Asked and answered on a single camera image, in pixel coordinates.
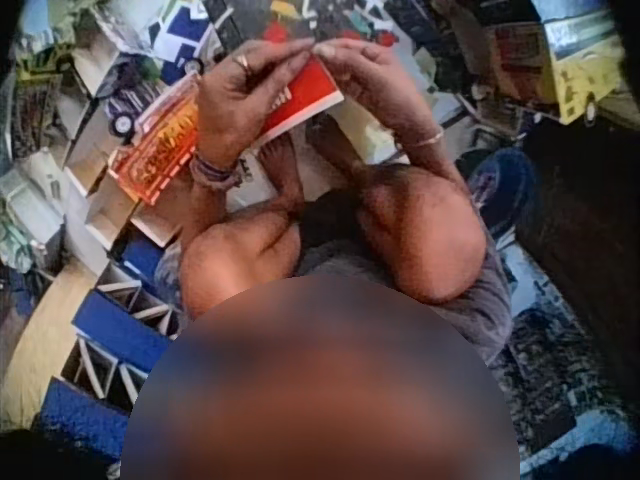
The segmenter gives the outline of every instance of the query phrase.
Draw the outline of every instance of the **cardboard box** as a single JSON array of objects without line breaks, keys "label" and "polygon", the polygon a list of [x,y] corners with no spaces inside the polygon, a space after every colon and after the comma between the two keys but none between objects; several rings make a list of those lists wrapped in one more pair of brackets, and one ring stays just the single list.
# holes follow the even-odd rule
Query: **cardboard box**
[{"label": "cardboard box", "polygon": [[499,91],[568,125],[595,119],[624,50],[605,0],[477,1]]}]

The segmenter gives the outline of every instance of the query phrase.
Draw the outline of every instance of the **floor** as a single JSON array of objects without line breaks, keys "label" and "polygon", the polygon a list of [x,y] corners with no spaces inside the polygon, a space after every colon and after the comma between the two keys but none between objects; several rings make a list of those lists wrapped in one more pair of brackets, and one ring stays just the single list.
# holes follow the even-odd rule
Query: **floor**
[{"label": "floor", "polygon": [[[72,261],[47,290],[7,365],[0,390],[0,430],[31,426],[51,377],[60,374],[75,344],[71,320],[96,280],[80,262]],[[3,326],[5,332],[18,333],[20,321]]]}]

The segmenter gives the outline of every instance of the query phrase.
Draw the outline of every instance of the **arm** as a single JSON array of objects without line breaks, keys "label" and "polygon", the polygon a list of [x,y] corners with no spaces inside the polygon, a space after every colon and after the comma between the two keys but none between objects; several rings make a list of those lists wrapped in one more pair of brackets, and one ring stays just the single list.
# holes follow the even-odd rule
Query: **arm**
[{"label": "arm", "polygon": [[441,127],[393,52],[368,42],[340,39],[315,47],[340,88],[394,132],[411,164],[455,184],[465,195],[467,186],[447,155],[444,139],[436,138]]},{"label": "arm", "polygon": [[227,195],[198,183],[190,193],[189,216],[182,230],[182,251],[186,252],[193,241],[213,225],[222,223],[227,216]]},{"label": "arm", "polygon": [[384,178],[373,176],[362,192],[359,220],[369,243],[405,294],[432,305],[460,296],[479,278],[487,241],[428,104],[388,48],[341,39],[315,52],[340,87],[394,132],[412,164],[377,169]]},{"label": "arm", "polygon": [[[197,161],[223,173],[233,168],[260,135],[276,97],[306,65],[312,45],[248,42],[200,80]],[[239,55],[250,68],[235,60]],[[225,189],[233,177],[221,184],[208,178],[194,178],[181,238],[182,299],[194,318],[255,285],[286,278],[299,255],[298,230],[286,213],[229,221]]]}]

